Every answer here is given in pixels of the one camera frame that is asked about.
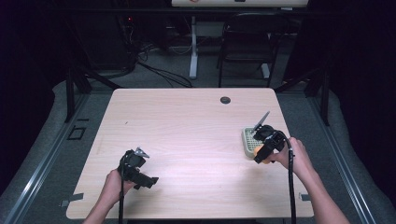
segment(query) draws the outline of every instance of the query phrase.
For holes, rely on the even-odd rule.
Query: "wire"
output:
[[[177,50],[175,50],[177,48],[187,48],[187,49],[182,51],[182,52],[178,52]],[[179,54],[179,55],[188,53],[191,50],[191,48],[192,48],[192,45],[189,45],[189,46],[186,46],[186,47],[169,47],[169,49],[171,49],[175,54]]]
[[[105,77],[107,79],[112,79],[112,78],[116,78],[116,77],[124,77],[128,74],[130,74],[133,71],[133,69],[128,68],[128,69],[123,69],[119,72],[107,75],[105,73],[101,73],[101,71],[95,71],[97,74],[99,74],[101,77]]]
[[[144,64],[144,63],[141,63],[141,62],[137,62],[137,64],[139,64],[142,67],[148,69],[149,71],[157,74],[158,76],[163,77],[166,80],[166,82],[168,82],[168,84],[171,87],[174,87],[172,85],[172,83],[171,83],[171,81],[173,81],[173,82],[176,82],[177,84],[179,84],[181,86],[184,86],[184,87],[187,87],[187,88],[193,88],[191,82],[188,79],[186,79],[185,77],[181,76],[181,75],[178,75],[178,74],[175,74],[175,73],[172,73],[172,72],[168,72],[168,71],[165,71],[165,70],[162,70],[162,69],[159,69],[159,68],[154,68],[154,67],[151,67],[151,66],[149,66],[147,64]]]
[[[290,210],[291,210],[291,223],[296,223],[296,202],[294,198],[294,183],[293,183],[293,148],[291,147],[289,139],[286,137],[284,133],[278,131],[280,134],[283,135],[286,144],[288,145],[289,149],[289,168],[288,168],[288,175],[289,175],[289,195],[290,195]]]
[[[123,220],[123,201],[124,201],[124,196],[125,196],[125,192],[123,190],[124,164],[125,164],[125,155],[122,157],[122,162],[120,164],[121,189],[120,189],[119,224],[122,224],[122,220]]]

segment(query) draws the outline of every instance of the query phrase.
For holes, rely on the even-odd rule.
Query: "small black object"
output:
[[[143,156],[148,156],[139,147],[136,152],[131,150],[126,151],[125,155],[120,160],[120,166],[117,168],[123,180],[129,180],[136,185],[135,189],[140,189],[140,187],[151,188],[155,185],[159,177],[149,177],[147,175],[141,174],[139,168],[146,162]]]
[[[220,101],[221,101],[223,104],[227,105],[227,104],[229,104],[229,103],[231,102],[231,99],[230,99],[230,97],[223,96],[223,97],[220,98]]]
[[[285,134],[281,131],[274,130],[270,125],[259,126],[254,134],[253,138],[262,141],[263,146],[257,152],[256,157],[254,157],[254,161],[257,163],[265,160],[274,149],[281,151],[285,145]]]

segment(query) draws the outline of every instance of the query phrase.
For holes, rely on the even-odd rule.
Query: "chair leg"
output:
[[[222,80],[222,60],[219,60],[219,88],[221,88],[221,80]]]
[[[272,62],[272,63],[271,63],[271,68],[270,68],[270,76],[268,77],[268,81],[267,81],[267,88],[270,88],[271,79],[272,79],[272,74],[273,74],[273,72],[274,72],[274,65],[275,65],[275,63]]]
[[[219,68],[219,65],[220,65],[220,55],[218,57],[218,63],[216,64],[216,68]]]

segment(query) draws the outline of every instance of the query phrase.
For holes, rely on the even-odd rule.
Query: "chair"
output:
[[[289,21],[275,13],[238,13],[224,23],[218,59],[219,87],[223,80],[223,64],[271,64],[266,87],[270,86],[278,45],[289,29]]]

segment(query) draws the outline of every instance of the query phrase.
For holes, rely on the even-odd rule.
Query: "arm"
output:
[[[314,209],[315,220],[317,223],[349,223],[343,212],[335,204],[325,189],[318,173],[312,166],[311,160],[306,153],[305,146],[300,140],[290,138],[290,144],[295,155],[293,161],[293,172],[303,182],[311,198]],[[279,161],[288,168],[289,149],[285,147],[279,153],[271,154],[264,163],[268,161]]]
[[[125,181],[124,192],[134,186],[134,183]],[[105,185],[103,186],[102,192],[92,208],[91,212],[85,218],[85,224],[89,223],[103,223],[107,216],[108,211],[114,206],[120,199],[121,189],[121,177],[117,170],[112,170],[106,177]]]

